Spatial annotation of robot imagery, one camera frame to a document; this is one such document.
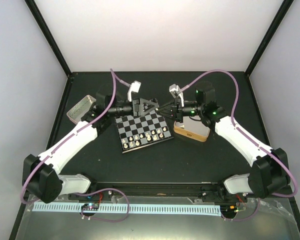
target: chessboard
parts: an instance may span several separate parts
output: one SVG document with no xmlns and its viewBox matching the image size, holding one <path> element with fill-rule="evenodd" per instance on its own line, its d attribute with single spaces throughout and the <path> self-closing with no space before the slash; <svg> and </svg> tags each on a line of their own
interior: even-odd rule
<svg viewBox="0 0 300 240">
<path fill-rule="evenodd" d="M 156 114 L 155 110 L 140 117 L 118 117 L 115 123 L 123 153 L 173 138 L 165 118 Z"/>
</svg>

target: white panel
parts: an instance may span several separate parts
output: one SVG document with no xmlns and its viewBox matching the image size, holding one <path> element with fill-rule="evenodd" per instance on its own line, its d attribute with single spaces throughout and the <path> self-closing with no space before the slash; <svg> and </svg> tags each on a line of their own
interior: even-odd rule
<svg viewBox="0 0 300 240">
<path fill-rule="evenodd" d="M 244 71 L 283 0 L 36 0 L 72 71 Z"/>
<path fill-rule="evenodd" d="M 300 0 L 291 5 L 251 80 L 272 146 L 287 152 L 299 182 L 300 209 Z"/>
<path fill-rule="evenodd" d="M 20 207 L 23 161 L 45 150 L 66 79 L 26 3 L 0 1 L 0 240 Z"/>
<path fill-rule="evenodd" d="M 58 212 L 80 213 L 86 203 L 79 202 L 51 202 L 45 204 L 42 201 L 34 203 L 33 212 Z M 98 209 L 84 210 L 84 213 L 125 214 L 128 205 L 126 203 L 101 203 Z M 129 214 L 169 214 L 169 215 L 208 215 L 221 216 L 218 205 L 185 205 L 185 204 L 133 204 L 129 205 Z"/>
</svg>

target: black table surface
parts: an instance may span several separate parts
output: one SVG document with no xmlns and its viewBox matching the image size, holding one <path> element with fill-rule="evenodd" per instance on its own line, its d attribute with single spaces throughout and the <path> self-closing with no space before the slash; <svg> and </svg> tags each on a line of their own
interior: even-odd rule
<svg viewBox="0 0 300 240">
<path fill-rule="evenodd" d="M 172 100 L 169 86 L 181 88 L 201 72 L 117 72 L 128 83 L 141 82 L 139 93 L 134 98 L 156 98 L 159 104 Z M 267 136 L 258 115 L 258 106 L 249 79 L 243 72 L 232 72 L 239 85 L 239 101 L 236 120 L 260 141 Z M 223 73 L 211 73 L 201 79 L 215 87 L 217 103 L 231 112 L 235 99 L 235 85 Z M 65 110 L 57 130 L 56 141 L 63 138 L 75 125 L 66 113 L 83 97 L 112 93 L 110 72 L 79 72 L 74 80 Z M 195 87 L 184 92 L 186 100 L 194 100 Z M 128 88 L 117 82 L 117 98 L 126 99 Z M 170 129 L 173 122 L 167 120 Z M 62 174 L 85 173 L 104 183 L 202 183 L 218 182 L 235 174 L 248 173 L 250 167 L 244 157 L 225 139 L 210 132 L 206 142 L 199 142 L 176 133 L 174 138 L 138 150 L 122 153 L 116 126 L 113 124 L 98 138 L 86 145 L 64 167 Z"/>
</svg>

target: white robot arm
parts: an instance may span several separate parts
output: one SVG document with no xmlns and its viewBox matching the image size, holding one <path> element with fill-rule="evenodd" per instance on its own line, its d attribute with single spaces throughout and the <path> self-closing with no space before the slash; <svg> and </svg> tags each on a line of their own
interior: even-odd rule
<svg viewBox="0 0 300 240">
<path fill-rule="evenodd" d="M 185 101 L 183 95 L 172 85 L 169 90 L 174 94 L 174 101 L 157 109 L 157 114 L 183 122 L 183 117 L 200 116 L 202 124 L 209 127 L 219 136 L 226 139 L 246 159 L 251 171 L 243 175 L 233 175 L 223 179 L 223 185 L 228 193 L 253 193 L 255 197 L 265 198 L 290 183 L 286 171 L 270 156 L 275 155 L 281 162 L 288 163 L 287 154 L 281 149 L 270 146 L 256 139 L 252 134 L 226 114 L 217 106 L 215 89 L 209 82 L 197 84 L 195 90 L 196 101 Z"/>
<path fill-rule="evenodd" d="M 103 109 L 100 109 L 99 106 L 92 106 L 75 128 L 57 144 L 39 154 L 38 157 L 30 154 L 25 158 L 22 184 L 25 183 L 33 169 L 46 159 L 26 186 L 30 193 L 37 196 L 44 203 L 50 203 L 63 194 L 86 193 L 93 179 L 82 174 L 60 175 L 69 160 L 111 125 L 110 117 L 144 116 L 157 107 L 158 104 L 156 102 L 142 98 L 116 102 L 99 121 L 78 132 L 79 129 L 86 126 L 103 112 Z"/>
</svg>

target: white bracket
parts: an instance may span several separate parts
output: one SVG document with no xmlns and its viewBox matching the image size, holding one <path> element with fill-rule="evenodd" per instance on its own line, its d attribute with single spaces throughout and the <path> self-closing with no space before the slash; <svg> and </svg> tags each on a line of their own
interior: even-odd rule
<svg viewBox="0 0 300 240">
<path fill-rule="evenodd" d="M 173 96 L 173 98 L 177 98 L 177 97 L 180 97 L 181 99 L 181 106 L 184 107 L 185 104 L 184 104 L 184 93 L 183 92 L 180 92 L 181 89 L 178 85 L 176 84 L 172 84 L 170 87 L 169 87 L 169 92 L 171 93 L 171 95 Z"/>
<path fill-rule="evenodd" d="M 129 87 L 129 91 L 128 91 L 128 101 L 129 102 L 132 102 L 131 93 L 138 93 L 140 86 L 141 86 L 141 82 L 139 82 L 139 81 L 134 81 L 133 83 L 131 83 L 131 85 Z"/>
<path fill-rule="evenodd" d="M 81 175 L 59 175 L 60 180 L 62 180 L 62 190 L 59 195 L 73 194 L 73 193 L 85 193 L 89 186 L 90 180 Z"/>
<path fill-rule="evenodd" d="M 233 175 L 224 181 L 224 186 L 230 194 L 248 193 L 252 194 L 252 190 L 248 183 L 250 173 L 242 175 Z"/>
</svg>

